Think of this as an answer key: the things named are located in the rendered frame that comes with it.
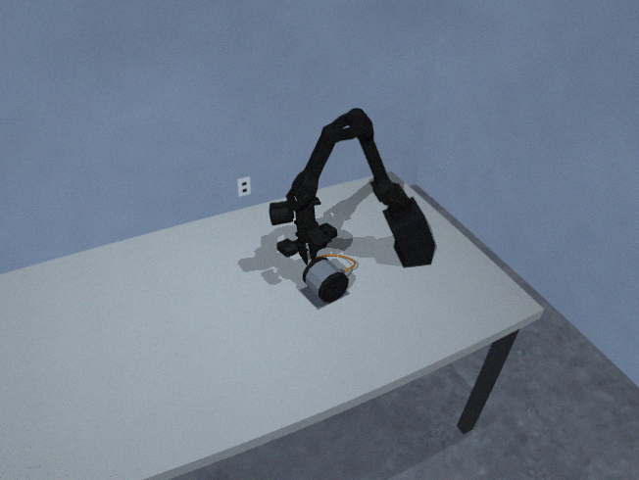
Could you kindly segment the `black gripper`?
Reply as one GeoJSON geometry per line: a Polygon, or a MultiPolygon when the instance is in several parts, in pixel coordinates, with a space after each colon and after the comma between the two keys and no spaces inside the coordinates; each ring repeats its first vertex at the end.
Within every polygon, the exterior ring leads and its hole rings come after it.
{"type": "MultiPolygon", "coordinates": [[[[301,223],[297,220],[294,220],[294,224],[297,225],[297,232],[295,232],[295,236],[298,237],[298,240],[291,241],[290,239],[285,239],[277,243],[276,247],[278,252],[280,252],[285,257],[291,257],[296,255],[297,252],[300,254],[305,264],[308,264],[308,255],[307,252],[310,250],[311,260],[315,260],[317,256],[317,252],[313,251],[311,246],[309,245],[309,250],[306,248],[306,243],[302,241],[302,235],[306,227],[310,227],[310,229],[315,227],[315,224],[318,222],[315,220],[308,223],[301,223]]],[[[323,231],[330,229],[332,231],[332,238],[337,237],[337,230],[335,227],[331,226],[327,222],[319,225],[319,229],[323,231]]]]}

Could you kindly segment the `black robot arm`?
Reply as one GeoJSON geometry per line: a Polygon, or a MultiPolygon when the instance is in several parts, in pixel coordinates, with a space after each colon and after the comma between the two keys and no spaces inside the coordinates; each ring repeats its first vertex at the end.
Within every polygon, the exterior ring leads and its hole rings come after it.
{"type": "MultiPolygon", "coordinates": [[[[369,160],[369,167],[371,167],[373,174],[373,181],[370,182],[370,185],[378,201],[388,206],[389,214],[398,223],[413,216],[416,211],[402,187],[389,179],[373,136],[372,122],[366,113],[359,108],[350,110],[326,125],[321,131],[318,143],[306,167],[293,181],[292,187],[286,195],[287,201],[270,203],[271,225],[292,222],[294,211],[298,222],[308,223],[315,220],[315,206],[321,204],[319,198],[316,197],[319,178],[329,155],[335,143],[356,137],[361,142],[362,149],[369,160]],[[350,127],[343,128],[347,125],[350,127]]],[[[302,235],[302,241],[307,242],[315,252],[326,248],[331,239],[332,231],[330,229],[320,230],[318,223],[312,229],[306,227],[302,235]]]]}

